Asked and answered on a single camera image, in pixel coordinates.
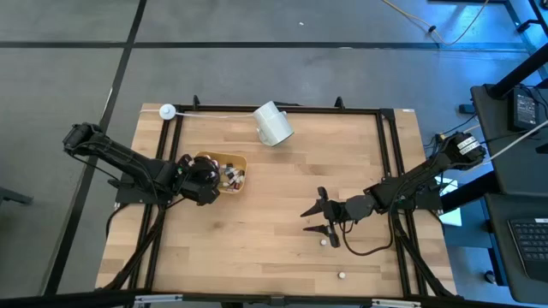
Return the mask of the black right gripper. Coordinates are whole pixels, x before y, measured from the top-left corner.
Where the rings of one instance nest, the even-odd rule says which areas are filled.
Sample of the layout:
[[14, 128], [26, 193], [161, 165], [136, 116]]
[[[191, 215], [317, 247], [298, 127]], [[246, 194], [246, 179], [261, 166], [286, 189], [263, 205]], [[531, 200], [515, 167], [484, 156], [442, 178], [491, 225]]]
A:
[[357, 223], [359, 220], [370, 216], [377, 203], [375, 198], [370, 194], [356, 195], [344, 202], [338, 202], [328, 198], [324, 187], [319, 187], [318, 192], [319, 199], [315, 201], [315, 204], [310, 209], [303, 212], [301, 216], [323, 213], [328, 224], [306, 227], [303, 228], [303, 231], [316, 232], [328, 236], [330, 244], [334, 248], [338, 248], [341, 245], [335, 225], [342, 226], [345, 222]]

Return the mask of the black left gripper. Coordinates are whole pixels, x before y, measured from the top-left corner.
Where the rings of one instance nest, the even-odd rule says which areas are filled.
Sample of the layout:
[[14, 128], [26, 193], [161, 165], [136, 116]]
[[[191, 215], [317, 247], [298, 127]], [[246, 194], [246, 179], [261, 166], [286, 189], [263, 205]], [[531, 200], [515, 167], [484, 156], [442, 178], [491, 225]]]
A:
[[193, 200], [197, 205], [212, 204], [220, 192], [219, 169], [214, 168], [209, 157], [183, 155], [178, 161], [175, 195]]

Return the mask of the yellow plastic bin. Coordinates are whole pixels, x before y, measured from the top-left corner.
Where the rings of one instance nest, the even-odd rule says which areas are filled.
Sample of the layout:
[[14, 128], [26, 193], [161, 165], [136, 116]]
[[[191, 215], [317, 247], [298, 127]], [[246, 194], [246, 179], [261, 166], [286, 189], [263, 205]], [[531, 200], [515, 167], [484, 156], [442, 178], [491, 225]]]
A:
[[[247, 177], [247, 159], [244, 156], [212, 151], [199, 151], [197, 155], [199, 157], [209, 157], [213, 160], [218, 161], [220, 183], [218, 184], [217, 188], [219, 189], [220, 193], [236, 194], [242, 190], [245, 184], [245, 179]], [[224, 169], [223, 165], [227, 163], [232, 163], [233, 167]], [[237, 174], [231, 174], [231, 169], [238, 169], [239, 172]], [[226, 188], [222, 187], [223, 182], [228, 182], [231, 179], [236, 179], [240, 175], [244, 176], [243, 181], [235, 182], [241, 183], [241, 188], [239, 190], [234, 189], [235, 183]]]

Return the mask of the white spot lamp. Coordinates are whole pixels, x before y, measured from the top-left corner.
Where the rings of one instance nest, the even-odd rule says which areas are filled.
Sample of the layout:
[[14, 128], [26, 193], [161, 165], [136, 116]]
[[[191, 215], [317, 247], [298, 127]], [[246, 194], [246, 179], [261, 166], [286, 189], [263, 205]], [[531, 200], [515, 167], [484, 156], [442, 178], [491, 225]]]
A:
[[276, 146], [295, 133], [287, 114], [280, 111], [273, 101], [257, 108], [253, 112], [253, 118], [257, 122], [259, 140], [264, 145]]

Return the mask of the black front crossbeam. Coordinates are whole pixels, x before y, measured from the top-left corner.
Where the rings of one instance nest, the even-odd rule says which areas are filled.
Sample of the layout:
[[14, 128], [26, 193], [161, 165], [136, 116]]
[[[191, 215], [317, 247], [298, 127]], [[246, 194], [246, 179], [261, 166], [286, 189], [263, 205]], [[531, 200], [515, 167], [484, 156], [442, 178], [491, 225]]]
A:
[[134, 305], [134, 298], [148, 294], [182, 294], [183, 301], [219, 302], [226, 304], [265, 304], [273, 307], [286, 305], [358, 305], [371, 308], [372, 299], [402, 299], [421, 303], [422, 308], [533, 308], [532, 306], [507, 305], [467, 300], [460, 297], [433, 297], [411, 295], [403, 298], [386, 297], [318, 297], [288, 295], [243, 295], [209, 293], [151, 293], [146, 289], [98, 290], [86, 293], [65, 293], [0, 299], [0, 308], [111, 308]]

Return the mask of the black office desk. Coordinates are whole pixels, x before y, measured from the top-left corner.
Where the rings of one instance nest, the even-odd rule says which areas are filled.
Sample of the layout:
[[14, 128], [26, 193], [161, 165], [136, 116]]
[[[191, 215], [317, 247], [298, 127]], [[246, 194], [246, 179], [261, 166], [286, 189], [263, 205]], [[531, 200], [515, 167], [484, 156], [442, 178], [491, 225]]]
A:
[[509, 228], [511, 219], [548, 218], [548, 153], [537, 152], [548, 145], [548, 125], [535, 139], [523, 139], [505, 150], [518, 135], [508, 130], [508, 101], [492, 98], [490, 89], [489, 85], [474, 86], [471, 94], [486, 148], [490, 155], [498, 154], [491, 165], [499, 191], [485, 195], [491, 225], [513, 299], [548, 305], [548, 282], [527, 276]]

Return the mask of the black furniture foot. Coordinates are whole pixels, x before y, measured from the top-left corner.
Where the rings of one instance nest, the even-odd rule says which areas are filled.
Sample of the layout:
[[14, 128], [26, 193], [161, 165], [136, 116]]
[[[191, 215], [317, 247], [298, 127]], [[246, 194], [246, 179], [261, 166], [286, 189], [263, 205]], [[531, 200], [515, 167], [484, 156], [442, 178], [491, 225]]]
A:
[[18, 204], [30, 205], [33, 202], [33, 197], [0, 187], [0, 205], [3, 201], [13, 201]]

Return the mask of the black computer keyboard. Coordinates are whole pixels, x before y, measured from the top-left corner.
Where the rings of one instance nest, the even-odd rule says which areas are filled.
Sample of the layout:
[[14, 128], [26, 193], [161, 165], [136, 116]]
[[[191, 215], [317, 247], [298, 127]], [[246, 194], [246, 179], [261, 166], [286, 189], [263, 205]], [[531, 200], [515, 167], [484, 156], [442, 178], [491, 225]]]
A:
[[526, 276], [548, 283], [548, 218], [508, 220]]

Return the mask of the black power adapter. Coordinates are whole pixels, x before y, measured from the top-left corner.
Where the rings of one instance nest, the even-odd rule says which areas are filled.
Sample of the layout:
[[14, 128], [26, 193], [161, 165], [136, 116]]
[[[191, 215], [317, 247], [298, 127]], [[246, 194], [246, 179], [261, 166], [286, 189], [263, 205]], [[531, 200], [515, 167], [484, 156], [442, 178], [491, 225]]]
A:
[[527, 88], [515, 87], [509, 93], [508, 129], [530, 130], [539, 125], [539, 105]]

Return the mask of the black desk pole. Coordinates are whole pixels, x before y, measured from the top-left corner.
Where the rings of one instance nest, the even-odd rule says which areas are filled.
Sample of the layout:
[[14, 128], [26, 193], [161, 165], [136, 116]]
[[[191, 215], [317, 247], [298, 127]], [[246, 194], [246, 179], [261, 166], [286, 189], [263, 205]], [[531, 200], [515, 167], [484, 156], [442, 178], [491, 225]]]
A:
[[497, 84], [488, 89], [491, 98], [500, 99], [510, 90], [525, 80], [530, 74], [548, 62], [548, 55], [533, 54], [522, 64], [518, 65]]

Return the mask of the black aluminium table frame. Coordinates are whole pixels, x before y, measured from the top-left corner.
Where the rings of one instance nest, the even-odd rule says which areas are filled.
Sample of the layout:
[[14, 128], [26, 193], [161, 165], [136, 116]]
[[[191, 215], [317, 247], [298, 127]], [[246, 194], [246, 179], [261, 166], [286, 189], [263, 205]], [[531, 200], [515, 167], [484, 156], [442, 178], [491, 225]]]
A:
[[171, 121], [162, 115], [158, 105], [144, 106], [133, 150], [172, 160], [204, 152], [244, 169], [245, 178], [213, 204], [175, 200], [159, 242], [141, 261], [138, 287], [352, 299], [402, 294], [401, 274], [414, 267], [389, 245], [384, 216], [353, 225], [334, 248], [310, 231], [323, 217], [307, 215], [318, 187], [343, 201], [399, 174], [389, 122], [379, 111], [280, 106], [272, 118], [294, 132], [275, 146], [260, 141], [246, 106], [201, 105]]

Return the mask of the silver aluminium bracket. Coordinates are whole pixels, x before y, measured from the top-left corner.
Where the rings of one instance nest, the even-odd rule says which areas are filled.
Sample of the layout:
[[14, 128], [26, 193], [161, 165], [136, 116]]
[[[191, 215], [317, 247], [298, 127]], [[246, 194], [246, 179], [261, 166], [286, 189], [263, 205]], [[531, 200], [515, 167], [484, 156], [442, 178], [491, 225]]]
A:
[[402, 299], [372, 299], [371, 308], [422, 308], [420, 302]]
[[148, 294], [138, 295], [134, 298], [135, 305], [151, 305], [157, 303], [170, 303], [183, 301], [182, 294]]

